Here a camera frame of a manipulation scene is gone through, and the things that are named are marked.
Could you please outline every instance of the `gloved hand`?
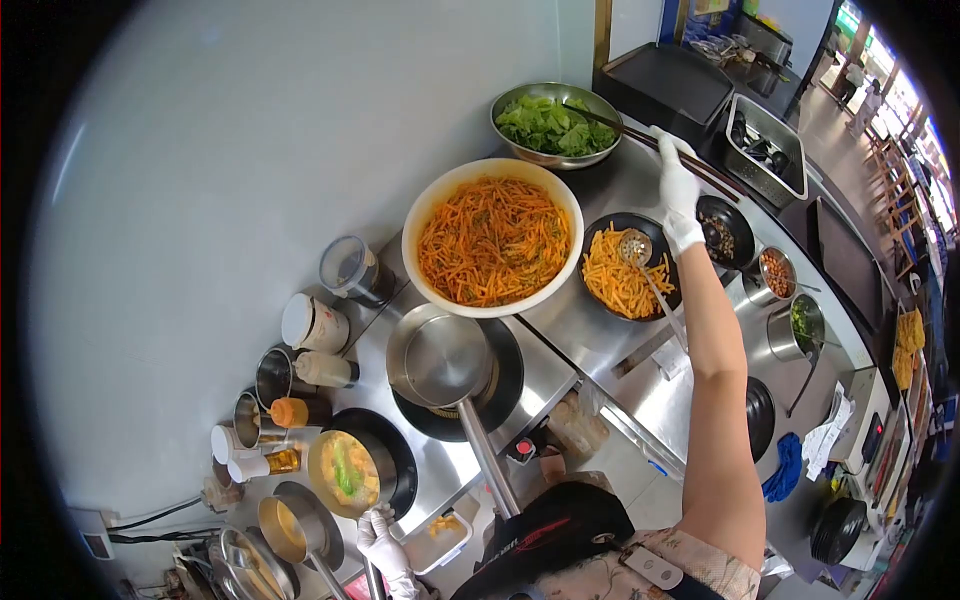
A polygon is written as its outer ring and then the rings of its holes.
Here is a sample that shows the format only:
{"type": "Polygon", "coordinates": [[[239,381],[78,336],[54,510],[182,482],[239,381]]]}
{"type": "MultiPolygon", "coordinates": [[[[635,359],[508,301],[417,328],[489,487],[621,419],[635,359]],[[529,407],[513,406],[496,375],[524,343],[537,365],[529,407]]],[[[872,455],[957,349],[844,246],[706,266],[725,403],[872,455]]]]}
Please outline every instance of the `gloved hand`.
{"type": "Polygon", "coordinates": [[[390,533],[394,509],[377,504],[357,521],[357,550],[383,573],[395,600],[414,600],[418,595],[410,559],[390,533]]]}
{"type": "Polygon", "coordinates": [[[663,172],[660,175],[660,201],[666,208],[663,234],[674,260],[697,242],[704,242],[704,231],[697,221],[700,182],[680,163],[677,151],[696,157],[690,145],[675,135],[654,126],[650,133],[660,143],[663,172]]]}

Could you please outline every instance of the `rag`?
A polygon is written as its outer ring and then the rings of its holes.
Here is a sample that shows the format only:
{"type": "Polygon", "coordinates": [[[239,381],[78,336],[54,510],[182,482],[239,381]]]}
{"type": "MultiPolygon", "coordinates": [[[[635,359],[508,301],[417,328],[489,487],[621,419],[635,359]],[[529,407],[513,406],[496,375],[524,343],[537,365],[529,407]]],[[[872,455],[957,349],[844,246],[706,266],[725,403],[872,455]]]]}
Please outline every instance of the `rag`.
{"type": "Polygon", "coordinates": [[[786,434],[777,442],[780,466],[777,472],[770,475],[770,479],[763,482],[763,497],[767,502],[780,502],[797,487],[800,471],[804,467],[801,450],[800,438],[793,432],[786,434]]]}

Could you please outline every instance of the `pedestrian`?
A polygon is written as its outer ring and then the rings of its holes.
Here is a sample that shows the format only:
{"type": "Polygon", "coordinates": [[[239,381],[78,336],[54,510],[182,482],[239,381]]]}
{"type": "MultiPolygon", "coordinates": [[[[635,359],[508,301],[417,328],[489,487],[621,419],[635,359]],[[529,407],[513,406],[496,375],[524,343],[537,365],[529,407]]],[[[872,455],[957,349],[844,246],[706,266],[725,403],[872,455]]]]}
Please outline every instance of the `pedestrian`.
{"type": "Polygon", "coordinates": [[[880,81],[874,79],[870,87],[867,88],[867,97],[863,99],[863,104],[860,105],[853,119],[847,123],[847,129],[853,137],[859,137],[866,131],[867,125],[874,119],[882,104],[883,96],[880,95],[880,81]]]}
{"type": "Polygon", "coordinates": [[[850,66],[847,67],[847,79],[843,81],[837,102],[843,106],[849,104],[853,94],[863,85],[864,77],[863,60],[857,60],[857,62],[851,63],[850,66]]]}
{"type": "Polygon", "coordinates": [[[834,25],[830,31],[830,36],[827,38],[827,43],[823,46],[823,54],[820,56],[817,68],[813,71],[813,79],[810,80],[811,84],[818,84],[834,64],[840,64],[840,61],[837,60],[837,50],[839,48],[840,28],[834,25]]]}

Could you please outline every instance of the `chopsticks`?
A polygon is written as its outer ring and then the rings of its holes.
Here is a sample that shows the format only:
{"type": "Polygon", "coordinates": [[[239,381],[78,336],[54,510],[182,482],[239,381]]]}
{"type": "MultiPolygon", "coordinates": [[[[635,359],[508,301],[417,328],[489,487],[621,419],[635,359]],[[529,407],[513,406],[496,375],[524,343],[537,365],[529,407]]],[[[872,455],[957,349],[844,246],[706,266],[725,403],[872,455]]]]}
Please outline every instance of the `chopsticks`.
{"type": "MultiPolygon", "coordinates": [[[[653,135],[650,135],[648,133],[635,130],[632,127],[628,127],[626,125],[617,123],[612,119],[608,119],[607,117],[600,116],[599,114],[590,112],[589,110],[583,110],[582,108],[572,107],[571,105],[566,103],[564,103],[564,108],[568,108],[570,110],[573,110],[574,112],[582,114],[587,119],[592,119],[597,123],[603,123],[607,127],[617,132],[621,132],[627,137],[631,137],[632,139],[635,139],[636,141],[640,142],[647,148],[652,148],[657,152],[660,151],[660,144],[653,135]]],[[[731,188],[733,191],[739,194],[745,195],[747,193],[743,189],[743,187],[741,187],[736,181],[730,179],[723,173],[720,173],[719,171],[717,171],[710,165],[706,164],[702,160],[697,160],[693,156],[687,155],[680,151],[678,151],[677,154],[680,156],[680,162],[684,164],[684,167],[686,167],[687,171],[689,171],[690,173],[696,175],[697,177],[703,180],[709,181],[710,183],[713,184],[714,187],[719,189],[724,194],[724,196],[731,199],[735,203],[740,202],[740,199],[736,194],[731,192],[731,190],[728,188],[731,188]]]]}

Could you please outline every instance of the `receipt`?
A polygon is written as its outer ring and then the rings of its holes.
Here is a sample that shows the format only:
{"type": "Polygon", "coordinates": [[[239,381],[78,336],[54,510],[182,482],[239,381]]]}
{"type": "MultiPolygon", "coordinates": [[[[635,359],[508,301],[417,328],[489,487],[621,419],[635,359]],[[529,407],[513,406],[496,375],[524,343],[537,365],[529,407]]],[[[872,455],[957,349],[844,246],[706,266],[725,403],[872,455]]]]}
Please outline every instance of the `receipt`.
{"type": "Polygon", "coordinates": [[[804,446],[801,450],[801,457],[808,461],[806,465],[806,478],[815,481],[820,471],[827,466],[827,458],[830,455],[830,449],[843,431],[843,426],[853,414],[856,403],[846,399],[843,395],[844,389],[838,381],[833,388],[832,407],[835,410],[830,412],[833,419],[818,427],[814,427],[804,436],[804,446]]]}
{"type": "Polygon", "coordinates": [[[690,368],[690,357],[686,355],[675,337],[654,350],[650,357],[660,367],[660,372],[667,381],[690,368]]]}

